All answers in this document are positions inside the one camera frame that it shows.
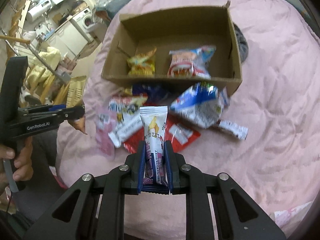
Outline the person's left hand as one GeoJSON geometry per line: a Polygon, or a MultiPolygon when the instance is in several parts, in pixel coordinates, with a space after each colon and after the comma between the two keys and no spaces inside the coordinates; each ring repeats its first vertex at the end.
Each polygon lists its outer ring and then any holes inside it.
{"type": "Polygon", "coordinates": [[[3,159],[14,160],[16,171],[13,174],[14,181],[28,181],[33,176],[33,168],[31,163],[31,154],[33,151],[32,137],[28,137],[24,141],[24,148],[20,151],[19,155],[15,157],[13,149],[1,145],[1,184],[7,185],[8,179],[3,171],[3,159]]]}

